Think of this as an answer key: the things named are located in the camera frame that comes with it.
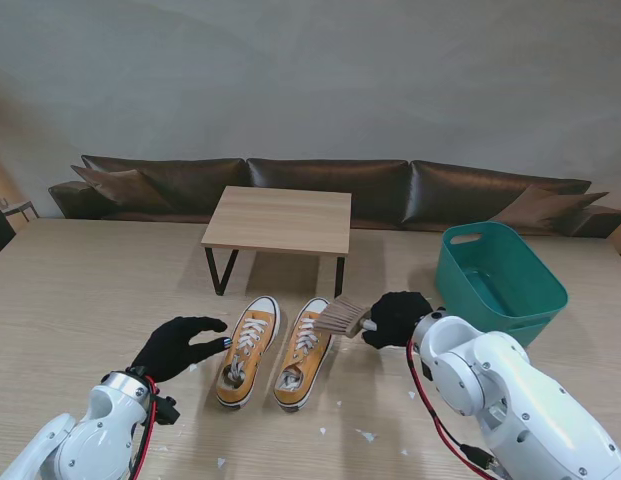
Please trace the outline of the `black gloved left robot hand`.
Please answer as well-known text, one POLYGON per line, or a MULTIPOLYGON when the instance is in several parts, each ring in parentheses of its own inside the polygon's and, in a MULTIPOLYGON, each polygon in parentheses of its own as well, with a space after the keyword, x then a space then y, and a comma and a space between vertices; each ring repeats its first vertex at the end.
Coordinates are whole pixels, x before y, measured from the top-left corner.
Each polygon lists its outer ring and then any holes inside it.
POLYGON ((230 337, 190 343, 202 332, 223 333, 227 328, 227 324, 217 318, 175 317, 150 335, 131 368, 141 368, 156 383, 171 380, 191 365, 227 350, 232 343, 230 337))

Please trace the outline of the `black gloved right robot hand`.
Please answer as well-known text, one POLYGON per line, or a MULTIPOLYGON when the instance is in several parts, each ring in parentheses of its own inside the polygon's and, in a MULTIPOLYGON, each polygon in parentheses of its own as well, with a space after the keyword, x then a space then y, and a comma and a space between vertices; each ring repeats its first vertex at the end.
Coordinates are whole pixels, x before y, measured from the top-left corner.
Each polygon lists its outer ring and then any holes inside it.
POLYGON ((366 330, 363 340, 375 349, 406 347, 422 317, 433 311, 419 292, 389 292, 371 308, 376 330, 366 330))

